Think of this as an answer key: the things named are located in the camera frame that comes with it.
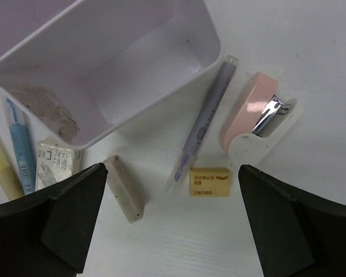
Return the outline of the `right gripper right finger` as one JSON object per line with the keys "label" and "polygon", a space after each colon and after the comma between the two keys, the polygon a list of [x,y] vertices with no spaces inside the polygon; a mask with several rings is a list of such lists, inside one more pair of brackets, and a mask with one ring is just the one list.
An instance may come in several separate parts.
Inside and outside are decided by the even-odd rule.
{"label": "right gripper right finger", "polygon": [[346,276],[346,205],[251,165],[238,178],[264,276]]}

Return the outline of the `purple pen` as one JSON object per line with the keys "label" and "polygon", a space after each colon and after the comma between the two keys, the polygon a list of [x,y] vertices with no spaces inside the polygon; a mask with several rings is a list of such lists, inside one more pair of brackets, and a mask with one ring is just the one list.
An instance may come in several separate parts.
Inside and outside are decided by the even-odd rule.
{"label": "purple pen", "polygon": [[239,60],[231,55],[224,58],[212,85],[207,91],[204,103],[183,149],[178,155],[171,174],[166,180],[166,190],[168,192],[175,192],[182,186],[185,175],[194,162],[224,93],[237,70],[238,64]]}

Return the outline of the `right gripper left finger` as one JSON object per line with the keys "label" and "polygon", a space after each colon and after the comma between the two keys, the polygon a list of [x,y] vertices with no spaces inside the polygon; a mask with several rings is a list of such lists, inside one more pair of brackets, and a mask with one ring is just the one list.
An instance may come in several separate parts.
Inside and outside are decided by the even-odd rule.
{"label": "right gripper left finger", "polygon": [[83,273],[107,174],[97,163],[0,204],[0,276]]}

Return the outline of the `white three-compartment organizer box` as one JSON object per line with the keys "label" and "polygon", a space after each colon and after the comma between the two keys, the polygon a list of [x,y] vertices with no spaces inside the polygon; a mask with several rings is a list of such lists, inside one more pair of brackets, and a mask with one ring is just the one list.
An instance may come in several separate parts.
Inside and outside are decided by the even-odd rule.
{"label": "white three-compartment organizer box", "polygon": [[204,1],[75,1],[0,57],[2,92],[85,149],[215,67]]}

